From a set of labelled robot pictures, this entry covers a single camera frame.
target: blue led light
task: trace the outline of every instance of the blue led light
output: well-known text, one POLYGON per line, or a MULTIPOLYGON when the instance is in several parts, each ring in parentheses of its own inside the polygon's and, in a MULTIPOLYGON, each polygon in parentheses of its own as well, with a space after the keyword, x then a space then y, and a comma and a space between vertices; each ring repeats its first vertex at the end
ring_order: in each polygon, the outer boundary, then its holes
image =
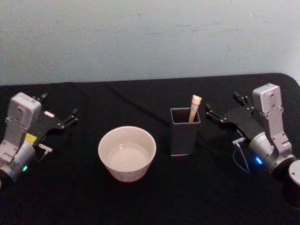
POLYGON ((258 164, 263 164, 263 162, 261 161, 261 159, 259 157, 255 157, 255 161, 258 163, 258 164))

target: green led light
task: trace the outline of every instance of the green led light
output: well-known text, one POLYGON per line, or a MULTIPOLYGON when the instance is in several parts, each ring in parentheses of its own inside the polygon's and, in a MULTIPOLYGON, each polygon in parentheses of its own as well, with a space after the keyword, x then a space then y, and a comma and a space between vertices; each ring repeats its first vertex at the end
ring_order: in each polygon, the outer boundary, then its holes
POLYGON ((22 169, 22 171, 24 172, 24 171, 26 171, 27 169, 28 169, 28 166, 24 166, 23 169, 22 169))

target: yellow label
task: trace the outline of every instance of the yellow label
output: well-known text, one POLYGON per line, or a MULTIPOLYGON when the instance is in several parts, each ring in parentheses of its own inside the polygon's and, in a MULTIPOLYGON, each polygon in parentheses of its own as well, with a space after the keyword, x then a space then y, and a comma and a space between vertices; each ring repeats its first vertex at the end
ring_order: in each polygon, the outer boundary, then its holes
POLYGON ((37 137, 31 135, 31 134, 26 134, 25 141, 27 141, 29 144, 33 145, 33 143, 36 141, 37 137))

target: pen holder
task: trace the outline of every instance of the pen holder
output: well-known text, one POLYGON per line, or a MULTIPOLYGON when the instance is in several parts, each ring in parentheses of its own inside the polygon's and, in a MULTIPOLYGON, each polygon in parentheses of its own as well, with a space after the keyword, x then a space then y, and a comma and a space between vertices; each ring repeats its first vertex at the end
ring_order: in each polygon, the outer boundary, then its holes
POLYGON ((189 123, 190 108, 171 109, 171 156, 184 156, 193 153, 200 117, 197 112, 194 122, 189 123))

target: table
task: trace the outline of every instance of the table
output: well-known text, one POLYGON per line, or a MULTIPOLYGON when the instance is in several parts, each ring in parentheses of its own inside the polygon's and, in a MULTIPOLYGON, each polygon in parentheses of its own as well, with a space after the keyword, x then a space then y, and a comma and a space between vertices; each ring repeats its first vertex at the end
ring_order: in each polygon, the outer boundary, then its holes
POLYGON ((266 83, 281 87, 285 133, 300 158, 300 87, 284 74, 0 87, 1 140, 9 100, 20 91, 47 91, 44 110, 63 119, 77 107, 80 119, 48 137, 53 152, 0 191, 0 224, 299 224, 282 184, 252 162, 250 174, 241 171, 232 160, 237 135, 205 118, 205 103, 222 114, 239 106, 234 91, 251 96, 266 83), (171 157, 170 108, 189 107, 193 94, 203 98, 194 153, 171 157), (148 172, 132 184, 116 181, 98 157, 101 137, 126 125, 147 130, 157 143, 148 172))

